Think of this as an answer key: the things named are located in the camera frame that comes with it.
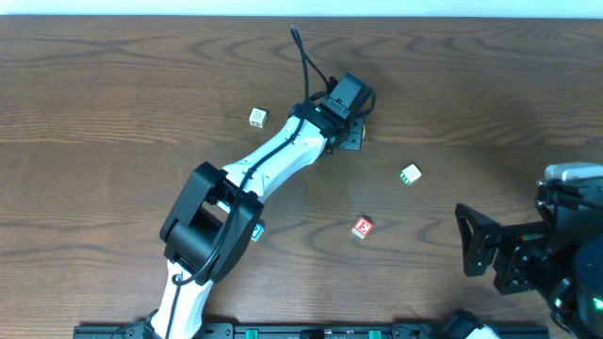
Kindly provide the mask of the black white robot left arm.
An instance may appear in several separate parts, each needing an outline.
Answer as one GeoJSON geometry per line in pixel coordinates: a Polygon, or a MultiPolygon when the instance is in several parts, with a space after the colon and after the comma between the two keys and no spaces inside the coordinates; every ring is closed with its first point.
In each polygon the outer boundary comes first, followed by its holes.
{"type": "Polygon", "coordinates": [[[284,127],[254,152],[221,169],[204,162],[190,174],[159,232],[169,275],[145,337],[198,332],[209,292],[244,254],[265,200],[325,152],[361,143],[366,115],[297,104],[284,127]]]}

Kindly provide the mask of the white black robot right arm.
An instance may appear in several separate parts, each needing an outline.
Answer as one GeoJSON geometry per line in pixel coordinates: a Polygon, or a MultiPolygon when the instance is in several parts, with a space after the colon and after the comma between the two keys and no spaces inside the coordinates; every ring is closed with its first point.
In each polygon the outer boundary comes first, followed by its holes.
{"type": "Polygon", "coordinates": [[[602,208],[578,202],[546,203],[542,219],[502,226],[469,206],[455,209],[464,274],[496,272],[501,295],[534,290],[551,318],[577,338],[602,336],[602,208]]]}

